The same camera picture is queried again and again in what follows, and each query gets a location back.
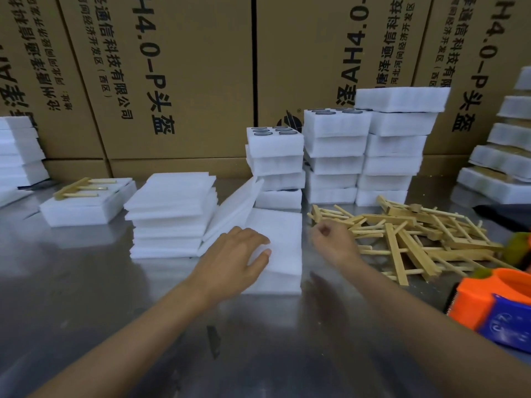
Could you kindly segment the pile of wooden comb-shaped pieces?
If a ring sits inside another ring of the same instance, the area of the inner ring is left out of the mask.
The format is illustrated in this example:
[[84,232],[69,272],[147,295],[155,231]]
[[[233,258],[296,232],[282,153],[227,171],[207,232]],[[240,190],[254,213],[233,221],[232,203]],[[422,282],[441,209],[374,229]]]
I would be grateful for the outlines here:
[[482,221],[474,223],[465,215],[419,204],[401,204],[383,195],[377,195],[376,203],[382,213],[353,214],[338,205],[328,209],[313,204],[307,216],[311,224],[324,219],[341,223],[358,240],[383,241],[379,249],[360,245],[360,252],[388,258],[392,269],[383,275],[403,287],[412,275],[421,275],[425,281],[442,272],[470,277],[475,270],[486,269],[484,263],[517,269],[502,261],[503,246],[489,239]]

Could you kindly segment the white foam tray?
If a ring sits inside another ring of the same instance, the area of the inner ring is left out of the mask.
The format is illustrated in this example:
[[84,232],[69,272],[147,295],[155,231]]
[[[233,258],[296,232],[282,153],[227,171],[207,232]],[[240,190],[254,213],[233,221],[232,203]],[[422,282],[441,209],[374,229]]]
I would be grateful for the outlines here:
[[53,196],[39,206],[39,212],[50,227],[96,226],[108,224],[123,210],[125,203],[136,193],[132,178],[101,178],[117,180],[107,185],[108,191],[97,198],[69,198],[54,200]]

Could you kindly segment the person's right forearm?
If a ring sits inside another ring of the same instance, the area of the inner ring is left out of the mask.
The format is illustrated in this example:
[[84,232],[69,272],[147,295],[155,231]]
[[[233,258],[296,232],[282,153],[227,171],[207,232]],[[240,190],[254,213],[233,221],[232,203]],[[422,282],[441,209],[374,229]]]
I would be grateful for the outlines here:
[[336,264],[446,398],[531,398],[531,366],[393,284],[359,256]]

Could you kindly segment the plain low cardboard box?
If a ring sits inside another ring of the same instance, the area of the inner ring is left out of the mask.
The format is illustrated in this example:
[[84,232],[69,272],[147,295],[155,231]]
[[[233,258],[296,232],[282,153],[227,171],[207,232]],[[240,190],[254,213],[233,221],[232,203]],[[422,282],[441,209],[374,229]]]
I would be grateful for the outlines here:
[[103,159],[43,160],[50,178],[58,182],[75,182],[81,178],[112,178],[110,164]]
[[110,160],[110,169],[115,177],[136,180],[174,172],[208,172],[221,179],[248,179],[252,175],[245,158]]

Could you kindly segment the white foam sheet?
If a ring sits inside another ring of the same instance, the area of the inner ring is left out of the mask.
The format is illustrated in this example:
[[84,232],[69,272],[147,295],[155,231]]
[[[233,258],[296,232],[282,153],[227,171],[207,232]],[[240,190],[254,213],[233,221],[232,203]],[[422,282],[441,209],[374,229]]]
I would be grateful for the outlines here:
[[197,251],[201,257],[223,233],[234,227],[244,228],[258,194],[262,191],[264,179],[254,176],[232,193],[217,207]]
[[265,249],[269,263],[243,294],[300,295],[302,278],[302,214],[253,208],[246,227],[266,236],[270,243],[253,253],[250,263]]

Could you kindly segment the black object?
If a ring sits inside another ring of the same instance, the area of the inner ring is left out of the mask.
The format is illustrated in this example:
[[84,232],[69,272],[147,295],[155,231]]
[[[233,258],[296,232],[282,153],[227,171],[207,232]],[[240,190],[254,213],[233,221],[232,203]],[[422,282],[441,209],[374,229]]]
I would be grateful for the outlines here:
[[531,204],[476,205],[474,212],[512,232],[531,232]]

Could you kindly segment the printed cardboard box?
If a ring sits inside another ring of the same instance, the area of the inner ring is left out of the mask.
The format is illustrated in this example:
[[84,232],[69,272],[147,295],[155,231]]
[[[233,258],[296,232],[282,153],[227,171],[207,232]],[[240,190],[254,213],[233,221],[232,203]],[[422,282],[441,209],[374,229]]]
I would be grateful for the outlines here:
[[433,0],[253,0],[255,120],[352,108],[362,88],[412,86]]
[[107,158],[240,158],[252,0],[58,0]]
[[0,116],[28,117],[48,159],[105,158],[57,0],[0,0]]
[[448,87],[424,155],[469,155],[486,141],[531,65],[531,0],[433,0],[414,86]]

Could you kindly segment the person's left forearm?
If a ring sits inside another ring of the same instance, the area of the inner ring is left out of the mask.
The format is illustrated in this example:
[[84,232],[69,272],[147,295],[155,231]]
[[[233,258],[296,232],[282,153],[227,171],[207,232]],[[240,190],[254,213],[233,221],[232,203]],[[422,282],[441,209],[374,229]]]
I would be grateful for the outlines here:
[[205,285],[183,281],[27,398],[123,397],[193,320],[221,300]]

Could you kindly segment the stack of white foam trays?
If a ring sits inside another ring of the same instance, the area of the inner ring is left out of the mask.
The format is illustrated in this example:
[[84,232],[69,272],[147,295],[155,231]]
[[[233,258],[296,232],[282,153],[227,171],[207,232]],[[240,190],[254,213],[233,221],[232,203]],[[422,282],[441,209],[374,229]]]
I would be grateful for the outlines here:
[[254,207],[300,212],[306,181],[303,135],[250,138],[246,129],[246,136],[246,161],[251,173],[264,179]]
[[359,88],[355,107],[371,114],[357,206],[377,206],[378,195],[404,203],[421,169],[423,151],[449,87]]
[[36,128],[27,116],[0,117],[0,208],[50,179]]
[[352,204],[362,173],[371,112],[315,115],[304,111],[304,195],[311,204]]
[[457,185],[499,204],[531,204],[531,66],[504,97],[486,144],[476,146]]

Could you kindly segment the green and yellow object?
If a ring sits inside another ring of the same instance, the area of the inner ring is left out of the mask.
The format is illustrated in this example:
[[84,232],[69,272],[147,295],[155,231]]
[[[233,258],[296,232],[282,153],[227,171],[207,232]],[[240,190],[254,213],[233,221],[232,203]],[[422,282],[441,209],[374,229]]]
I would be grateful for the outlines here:
[[515,232],[504,247],[502,261],[531,274],[531,232]]

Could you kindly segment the person's left hand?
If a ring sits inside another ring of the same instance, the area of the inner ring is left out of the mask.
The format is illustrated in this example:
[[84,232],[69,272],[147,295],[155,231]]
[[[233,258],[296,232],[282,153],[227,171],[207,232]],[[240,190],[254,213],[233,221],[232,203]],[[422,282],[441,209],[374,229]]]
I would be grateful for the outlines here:
[[241,294],[254,282],[236,282],[229,274],[227,234],[221,234],[202,256],[189,277],[192,286],[213,306]]

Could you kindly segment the wooden comb-shaped piece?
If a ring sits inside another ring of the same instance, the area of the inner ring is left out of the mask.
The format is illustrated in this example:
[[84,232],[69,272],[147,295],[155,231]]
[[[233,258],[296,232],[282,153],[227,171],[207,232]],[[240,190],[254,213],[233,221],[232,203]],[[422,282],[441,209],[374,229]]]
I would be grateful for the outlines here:
[[116,184],[114,179],[93,179],[85,177],[67,185],[53,194],[54,200],[69,198],[97,198],[99,192],[108,191],[107,185]]

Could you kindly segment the orange and blue tape dispenser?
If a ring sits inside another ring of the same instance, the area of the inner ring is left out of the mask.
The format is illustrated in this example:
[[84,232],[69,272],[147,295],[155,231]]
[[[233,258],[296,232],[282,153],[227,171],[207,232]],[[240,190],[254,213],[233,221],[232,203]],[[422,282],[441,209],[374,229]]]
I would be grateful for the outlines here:
[[489,341],[531,355],[531,274],[496,268],[455,284],[444,313]]

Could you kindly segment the stack of flat foam sheets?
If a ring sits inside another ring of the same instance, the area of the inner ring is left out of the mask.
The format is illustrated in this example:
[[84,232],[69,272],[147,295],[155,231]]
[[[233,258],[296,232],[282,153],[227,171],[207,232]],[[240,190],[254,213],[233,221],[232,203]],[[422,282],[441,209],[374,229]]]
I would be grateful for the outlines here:
[[208,172],[150,176],[124,204],[133,224],[131,259],[197,257],[218,207],[215,181]]

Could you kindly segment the person's right hand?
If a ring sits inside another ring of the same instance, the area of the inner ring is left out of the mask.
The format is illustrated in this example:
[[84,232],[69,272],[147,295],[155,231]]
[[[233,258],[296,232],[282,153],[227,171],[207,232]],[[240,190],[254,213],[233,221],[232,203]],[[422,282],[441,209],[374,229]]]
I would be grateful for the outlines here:
[[364,263],[359,253],[354,236],[346,225],[337,222],[335,252],[333,255],[321,255],[330,265],[338,270],[353,268]]

